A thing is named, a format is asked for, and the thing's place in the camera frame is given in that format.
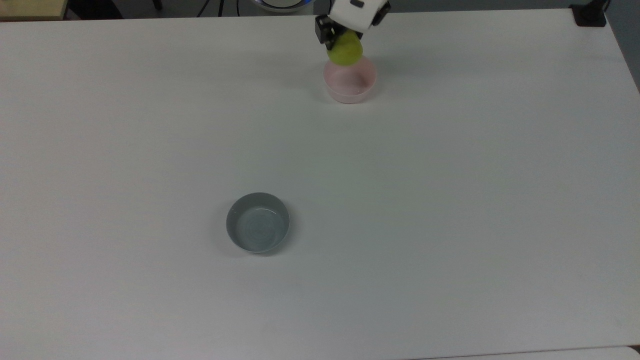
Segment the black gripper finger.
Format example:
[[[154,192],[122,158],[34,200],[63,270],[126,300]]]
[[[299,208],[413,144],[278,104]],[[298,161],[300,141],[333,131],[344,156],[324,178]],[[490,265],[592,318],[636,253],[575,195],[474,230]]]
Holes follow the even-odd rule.
[[[327,50],[332,50],[336,41],[336,28],[334,21],[327,14],[320,14],[314,18],[315,34]]]
[[[390,10],[391,10],[391,4],[389,1],[386,1],[384,4],[381,5],[381,7],[375,13],[371,22],[371,26],[377,27],[385,18],[386,14],[390,12]]]

